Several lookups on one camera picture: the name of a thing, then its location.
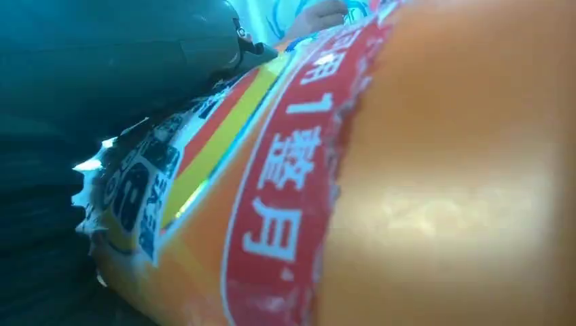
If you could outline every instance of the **red stripe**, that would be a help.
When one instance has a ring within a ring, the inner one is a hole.
[[[184,170],[192,163],[192,160],[198,155],[200,150],[204,148],[208,140],[212,137],[214,132],[218,130],[220,124],[226,119],[228,114],[232,111],[232,108],[240,100],[244,92],[252,84],[259,69],[251,71],[248,75],[244,76],[234,87],[232,92],[226,96],[224,102],[220,106],[214,108],[215,112],[212,116],[204,123],[202,128],[198,133],[190,140],[190,142],[184,147],[184,156],[182,157],[182,162],[176,173],[178,177]]]

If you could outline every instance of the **red label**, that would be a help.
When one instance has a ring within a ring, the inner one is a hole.
[[[231,325],[302,325],[334,207],[342,111],[389,28],[373,18],[310,45],[253,150],[230,220],[223,302]]]

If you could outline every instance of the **white chinese characters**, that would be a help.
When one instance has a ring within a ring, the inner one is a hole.
[[[320,126],[294,130],[283,140],[276,133],[258,179],[258,189],[262,189],[266,182],[273,183],[276,189],[283,189],[291,181],[296,190],[302,190],[306,176],[314,170],[314,153],[321,144],[320,131]]]
[[[268,207],[258,197],[252,201],[252,206],[262,218],[262,229],[257,240],[253,239],[251,232],[244,234],[242,238],[244,251],[294,262],[302,210]]]
[[[332,47],[320,52],[320,58],[314,62],[312,69],[305,72],[300,85],[317,82],[336,74],[344,61],[346,50],[354,44],[361,32],[361,29],[355,28],[337,38]]]

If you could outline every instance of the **plastic packaging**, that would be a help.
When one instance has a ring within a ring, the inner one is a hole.
[[[162,326],[573,325],[574,6],[440,3],[296,40],[119,143],[105,282]]]

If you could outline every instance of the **yellow stripe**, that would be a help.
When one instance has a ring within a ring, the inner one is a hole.
[[[185,209],[183,207],[185,204],[192,203],[192,200],[188,201],[188,198],[193,196],[198,186],[208,178],[210,172],[228,150],[240,129],[246,124],[250,115],[288,63],[289,57],[282,55],[259,70],[253,83],[232,108],[214,135],[190,165],[176,178],[172,189],[170,189],[166,209],[162,216],[162,228],[173,221],[181,209]]]

